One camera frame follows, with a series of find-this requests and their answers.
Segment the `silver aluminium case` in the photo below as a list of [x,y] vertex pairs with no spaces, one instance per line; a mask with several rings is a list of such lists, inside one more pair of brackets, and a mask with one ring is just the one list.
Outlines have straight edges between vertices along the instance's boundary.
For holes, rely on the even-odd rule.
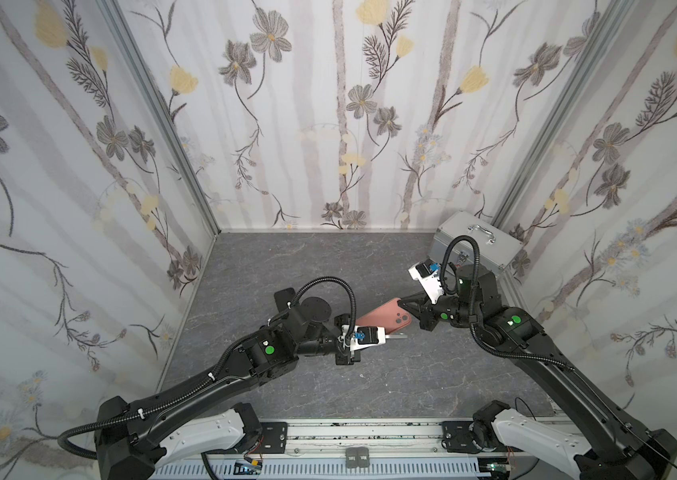
[[489,222],[468,212],[460,211],[448,218],[436,230],[428,258],[440,263],[453,239],[460,235],[474,238],[480,245],[481,264],[496,274],[504,272],[521,251],[520,240],[502,232]]

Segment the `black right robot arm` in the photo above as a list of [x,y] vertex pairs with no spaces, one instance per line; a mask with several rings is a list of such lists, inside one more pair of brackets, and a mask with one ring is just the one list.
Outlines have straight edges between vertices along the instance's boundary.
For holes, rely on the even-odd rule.
[[520,449],[573,479],[668,478],[676,470],[676,438],[650,430],[610,400],[529,312],[505,304],[496,275],[481,261],[476,239],[454,238],[441,262],[428,259],[410,268],[424,291],[401,298],[400,308],[427,331],[441,323],[468,330],[484,352],[534,380],[578,431],[566,433],[494,401],[473,416],[474,448]]

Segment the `pink phone case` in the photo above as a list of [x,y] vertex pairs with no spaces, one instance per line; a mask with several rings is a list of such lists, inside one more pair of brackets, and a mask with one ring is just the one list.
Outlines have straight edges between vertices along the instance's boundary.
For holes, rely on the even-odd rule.
[[396,333],[408,327],[413,316],[399,306],[400,298],[393,298],[357,320],[359,327],[382,327],[386,334]]

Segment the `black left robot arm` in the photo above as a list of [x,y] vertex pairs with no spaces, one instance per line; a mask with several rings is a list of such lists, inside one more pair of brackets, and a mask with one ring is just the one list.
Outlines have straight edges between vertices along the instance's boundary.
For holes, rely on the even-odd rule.
[[58,436],[62,450],[96,461],[104,479],[148,479],[158,468],[197,453],[256,448],[264,427],[252,406],[200,416],[222,402],[290,373],[303,357],[334,356],[352,366],[365,349],[398,336],[411,321],[394,301],[363,319],[348,282],[324,276],[274,294],[276,315],[234,340],[216,364],[153,396],[126,402],[116,396],[98,408],[95,422]]

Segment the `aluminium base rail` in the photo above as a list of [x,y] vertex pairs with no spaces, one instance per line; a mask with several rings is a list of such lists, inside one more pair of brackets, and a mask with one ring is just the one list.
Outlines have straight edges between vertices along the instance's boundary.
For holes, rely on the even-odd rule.
[[[566,433],[578,431],[566,416],[526,417]],[[520,449],[505,446],[495,446],[478,453],[448,452],[443,445],[444,424],[446,422],[470,422],[470,432],[473,435],[476,432],[473,418],[288,419],[262,420],[260,423],[279,421],[286,421],[290,424],[284,453],[252,452],[252,449],[244,452],[197,453],[158,468],[153,476],[156,479],[208,479],[211,477],[220,479],[214,475],[212,466],[210,466],[210,462],[216,459],[244,460],[256,468],[261,468],[264,462],[270,459],[338,458],[345,460],[348,468],[357,468],[368,467],[374,458],[473,458],[478,460],[480,470],[491,474],[489,479],[512,477],[515,474],[514,470],[522,467],[525,461],[540,461],[546,464]],[[562,476],[570,478],[553,466],[550,467]]]

